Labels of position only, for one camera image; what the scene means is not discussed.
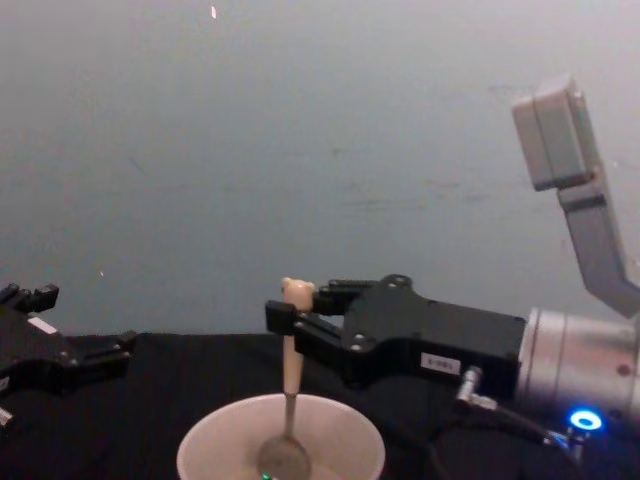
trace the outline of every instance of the gray bracket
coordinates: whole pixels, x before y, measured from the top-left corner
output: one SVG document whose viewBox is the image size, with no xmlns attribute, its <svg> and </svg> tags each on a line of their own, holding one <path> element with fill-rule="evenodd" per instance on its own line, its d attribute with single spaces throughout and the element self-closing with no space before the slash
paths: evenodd
<svg viewBox="0 0 640 480">
<path fill-rule="evenodd" d="M 558 190 L 587 290 L 624 317 L 640 312 L 583 92 L 570 75 L 512 106 L 536 191 Z"/>
</svg>

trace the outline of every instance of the cup rim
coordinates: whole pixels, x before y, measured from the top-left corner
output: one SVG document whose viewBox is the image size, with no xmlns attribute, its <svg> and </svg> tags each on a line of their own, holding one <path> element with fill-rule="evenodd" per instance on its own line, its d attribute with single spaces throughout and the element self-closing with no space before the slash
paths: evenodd
<svg viewBox="0 0 640 480">
<path fill-rule="evenodd" d="M 202 428 L 205 428 L 207 420 L 210 420 L 213 417 L 219 417 L 221 415 L 224 415 L 228 410 L 233 409 L 234 407 L 237 408 L 241 405 L 247 404 L 247 403 L 254 403 L 254 402 L 259 402 L 261 400 L 267 399 L 267 398 L 274 398 L 274 397 L 282 397 L 284 396 L 283 393 L 268 393 L 268 394 L 264 394 L 264 395 L 257 395 L 257 396 L 252 396 L 252 397 L 247 397 L 244 398 L 242 400 L 238 400 L 235 401 L 233 403 L 229 403 L 223 407 L 218 408 L 217 410 L 214 410 L 213 412 L 209 413 L 208 415 L 202 417 L 200 420 L 198 420 L 197 423 L 195 423 L 187 432 L 187 434 L 184 436 L 184 438 L 182 439 L 182 441 L 180 442 L 180 446 L 178 447 L 178 454 L 177 454 L 177 458 L 176 458 L 176 466 L 178 468 L 178 476 L 180 477 L 181 480 L 186 480 L 187 476 L 186 476 L 186 467 L 184 465 L 184 455 L 185 455 L 185 449 L 187 448 L 187 444 L 189 443 L 189 440 L 191 439 L 191 437 L 193 437 L 194 435 L 196 435 Z M 386 448 L 385 448 L 385 444 L 384 444 L 384 440 L 382 438 L 382 435 L 380 434 L 380 431 L 377 429 L 377 427 L 373 424 L 373 422 L 371 420 L 369 420 L 365 415 L 363 415 L 361 412 L 359 412 L 358 410 L 356 410 L 355 408 L 342 403 L 342 402 L 338 402 L 337 400 L 334 400 L 332 398 L 327 398 L 327 397 L 321 397 L 319 395 L 310 395 L 310 394 L 306 394 L 306 393 L 300 393 L 298 394 L 298 397 L 306 397 L 309 398 L 311 400 L 316 400 L 316 401 L 320 401 L 322 403 L 327 403 L 327 404 L 332 404 L 333 406 L 337 407 L 340 410 L 346 410 L 346 411 L 350 411 L 352 412 L 354 415 L 356 415 L 357 417 L 360 418 L 360 420 L 362 420 L 363 425 L 366 425 L 366 428 L 370 431 L 371 435 L 373 437 L 375 437 L 375 442 L 380 446 L 380 450 L 381 450 L 381 454 L 379 456 L 378 459 L 378 464 L 375 465 L 374 470 L 372 471 L 373 473 L 373 477 L 372 478 L 379 478 L 380 475 L 382 474 L 382 469 L 384 468 L 384 463 L 386 460 Z"/>
</svg>

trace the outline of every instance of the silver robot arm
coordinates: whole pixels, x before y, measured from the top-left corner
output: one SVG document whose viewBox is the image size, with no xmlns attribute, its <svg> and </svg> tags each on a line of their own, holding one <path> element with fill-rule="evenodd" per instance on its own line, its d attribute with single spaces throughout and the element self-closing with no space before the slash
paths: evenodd
<svg viewBox="0 0 640 480">
<path fill-rule="evenodd" d="M 569 75 L 516 102 L 513 116 L 537 191 L 556 188 L 587 290 L 626 318 L 640 287 L 626 256 L 584 94 Z"/>
<path fill-rule="evenodd" d="M 535 190 L 558 190 L 587 290 L 626 318 L 640 311 L 628 276 L 603 164 L 584 94 L 569 75 L 513 105 Z M 536 309 L 520 351 L 517 401 L 567 419 L 585 408 L 608 430 L 640 436 L 640 342 L 635 322 Z"/>
</svg>

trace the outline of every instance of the gray wall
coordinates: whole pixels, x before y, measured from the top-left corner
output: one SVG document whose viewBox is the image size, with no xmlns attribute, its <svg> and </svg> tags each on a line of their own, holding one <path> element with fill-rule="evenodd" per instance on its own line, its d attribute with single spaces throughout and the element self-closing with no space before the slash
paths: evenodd
<svg viewBox="0 0 640 480">
<path fill-rule="evenodd" d="M 0 281 L 61 330 L 261 331 L 283 275 L 393 272 L 616 318 L 509 101 L 575 74 L 640 256 L 637 2 L 216 2 L 0 2 Z"/>
</svg>

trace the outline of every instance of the spoon handle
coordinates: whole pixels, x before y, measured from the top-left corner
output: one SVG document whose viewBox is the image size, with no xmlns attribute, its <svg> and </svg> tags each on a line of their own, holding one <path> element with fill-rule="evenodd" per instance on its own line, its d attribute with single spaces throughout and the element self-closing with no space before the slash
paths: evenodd
<svg viewBox="0 0 640 480">
<path fill-rule="evenodd" d="M 293 438 L 293 419 L 296 416 L 296 396 L 285 394 L 284 436 Z"/>
<path fill-rule="evenodd" d="M 295 338 L 285 336 L 283 351 L 283 387 L 284 393 L 287 395 L 297 395 L 300 392 L 303 360 L 304 357 L 296 352 Z"/>
</svg>

